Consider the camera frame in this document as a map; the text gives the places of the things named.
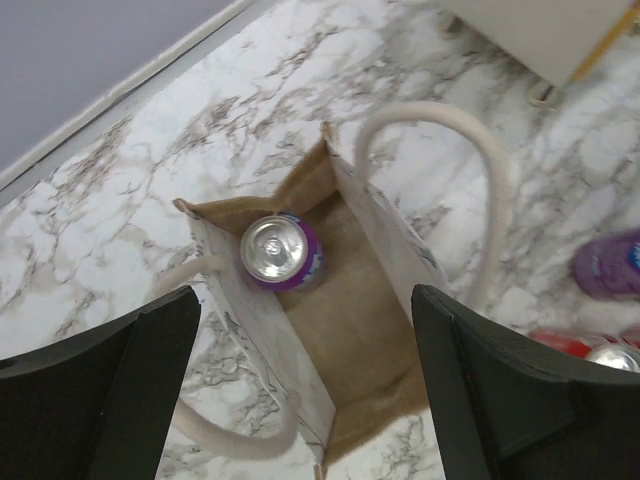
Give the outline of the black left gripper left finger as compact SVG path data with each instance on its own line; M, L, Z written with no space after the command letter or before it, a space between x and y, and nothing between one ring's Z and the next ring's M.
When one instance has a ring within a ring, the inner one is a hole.
M154 478L200 316L181 287L2 360L2 478Z

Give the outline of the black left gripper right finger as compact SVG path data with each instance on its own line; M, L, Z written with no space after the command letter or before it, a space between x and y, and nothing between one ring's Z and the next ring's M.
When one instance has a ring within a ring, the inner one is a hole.
M413 328L448 479L636 479L639 376L554 350L433 286Z

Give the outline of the red Coke can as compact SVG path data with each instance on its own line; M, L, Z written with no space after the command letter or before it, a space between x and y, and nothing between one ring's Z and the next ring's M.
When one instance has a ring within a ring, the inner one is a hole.
M639 336L629 331L620 335L602 332L541 327L527 336L554 350L603 366L639 372Z

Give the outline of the purple Fanta can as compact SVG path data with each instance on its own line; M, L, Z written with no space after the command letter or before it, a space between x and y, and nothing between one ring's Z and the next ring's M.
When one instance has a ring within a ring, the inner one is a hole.
M610 234L581 246L572 274L579 288L595 299L639 299L639 229Z

